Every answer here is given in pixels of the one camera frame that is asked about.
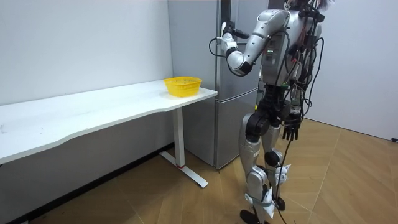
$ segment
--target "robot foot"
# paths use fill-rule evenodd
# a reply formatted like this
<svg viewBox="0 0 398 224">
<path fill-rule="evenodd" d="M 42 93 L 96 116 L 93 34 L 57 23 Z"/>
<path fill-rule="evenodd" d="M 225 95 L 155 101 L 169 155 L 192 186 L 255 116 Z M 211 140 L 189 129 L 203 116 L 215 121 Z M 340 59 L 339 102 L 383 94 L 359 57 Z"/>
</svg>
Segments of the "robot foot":
<svg viewBox="0 0 398 224">
<path fill-rule="evenodd" d="M 260 221 L 257 218 L 257 215 L 247 211 L 247 210 L 241 210 L 241 219 L 246 223 L 246 224 L 260 224 Z"/>
<path fill-rule="evenodd" d="M 278 208 L 280 211 L 284 211 L 286 209 L 286 204 L 281 197 L 278 197 L 278 199 L 275 201 L 275 206 Z"/>
</svg>

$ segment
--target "white wall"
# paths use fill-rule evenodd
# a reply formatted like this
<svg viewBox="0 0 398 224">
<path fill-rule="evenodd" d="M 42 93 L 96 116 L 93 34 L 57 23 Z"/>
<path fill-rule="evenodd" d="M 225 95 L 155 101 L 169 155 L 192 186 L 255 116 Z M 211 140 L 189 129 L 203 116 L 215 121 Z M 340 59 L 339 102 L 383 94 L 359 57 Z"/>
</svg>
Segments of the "white wall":
<svg viewBox="0 0 398 224">
<path fill-rule="evenodd" d="M 0 1 L 0 105 L 172 76 L 167 1 Z"/>
<path fill-rule="evenodd" d="M 0 1 L 0 105 L 172 76 L 167 1 Z M 9 222 L 173 142 L 169 113 L 0 167 Z"/>
<path fill-rule="evenodd" d="M 308 118 L 398 137 L 397 7 L 394 0 L 348 0 L 325 13 L 325 51 Z"/>
</svg>

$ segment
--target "humanoid robot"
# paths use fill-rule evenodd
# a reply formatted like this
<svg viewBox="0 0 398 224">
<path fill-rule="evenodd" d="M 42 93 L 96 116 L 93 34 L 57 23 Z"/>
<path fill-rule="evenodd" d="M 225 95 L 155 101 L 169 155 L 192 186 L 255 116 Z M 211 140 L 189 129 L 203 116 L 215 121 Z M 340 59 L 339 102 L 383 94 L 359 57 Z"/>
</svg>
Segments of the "humanoid robot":
<svg viewBox="0 0 398 224">
<path fill-rule="evenodd" d="M 248 224 L 269 223 L 275 208 L 279 212 L 285 210 L 279 186 L 287 180 L 289 166 L 284 165 L 286 154 L 283 156 L 275 144 L 281 126 L 283 138 L 289 140 L 288 148 L 298 139 L 301 122 L 308 112 L 304 105 L 311 107 L 305 92 L 319 72 L 318 67 L 313 73 L 317 45 L 321 40 L 323 51 L 324 44 L 320 23 L 325 16 L 319 9 L 325 9 L 328 1 L 287 1 L 285 10 L 269 9 L 260 13 L 251 35 L 224 23 L 222 37 L 213 39 L 221 44 L 222 55 L 212 54 L 224 57 L 231 73 L 245 76 L 256 62 L 261 62 L 265 83 L 264 97 L 257 110 L 243 118 L 239 134 L 239 153 L 247 184 L 245 199 L 254 210 L 254 214 L 241 211 L 241 218 Z M 239 51 L 235 36 L 248 38 L 244 52 Z M 266 167 L 256 164 L 261 141 Z"/>
</svg>

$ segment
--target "table foot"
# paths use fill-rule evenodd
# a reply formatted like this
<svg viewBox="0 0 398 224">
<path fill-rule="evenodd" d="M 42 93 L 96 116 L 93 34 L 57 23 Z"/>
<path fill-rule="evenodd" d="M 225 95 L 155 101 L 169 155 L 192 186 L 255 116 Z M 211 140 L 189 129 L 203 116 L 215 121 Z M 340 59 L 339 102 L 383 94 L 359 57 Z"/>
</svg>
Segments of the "table foot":
<svg viewBox="0 0 398 224">
<path fill-rule="evenodd" d="M 160 155 L 177 167 L 177 165 L 175 163 L 175 158 L 172 155 L 170 155 L 167 152 L 161 152 Z M 207 186 L 207 184 L 208 184 L 207 181 L 205 179 L 203 179 L 201 176 L 199 176 L 198 174 L 196 174 L 194 171 L 189 169 L 187 166 L 183 166 L 182 168 L 179 168 L 179 167 L 177 167 L 177 168 L 180 169 L 180 171 L 187 174 L 189 177 L 191 177 L 191 179 L 194 180 L 200 187 L 204 188 Z"/>
</svg>

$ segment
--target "wooden floor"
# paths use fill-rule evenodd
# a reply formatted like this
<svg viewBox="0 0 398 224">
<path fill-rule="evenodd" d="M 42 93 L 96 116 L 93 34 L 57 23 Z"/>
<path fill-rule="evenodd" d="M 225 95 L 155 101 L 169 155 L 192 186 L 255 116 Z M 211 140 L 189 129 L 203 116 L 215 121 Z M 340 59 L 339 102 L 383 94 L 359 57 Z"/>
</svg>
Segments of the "wooden floor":
<svg viewBox="0 0 398 224">
<path fill-rule="evenodd" d="M 285 145 L 278 142 L 279 149 Z M 157 156 L 31 224 L 243 223 L 239 211 L 249 205 L 239 158 L 219 172 L 191 154 L 186 160 L 206 188 Z M 287 223 L 398 223 L 398 144 L 305 121 L 286 161 L 292 165 L 282 186 Z"/>
</svg>

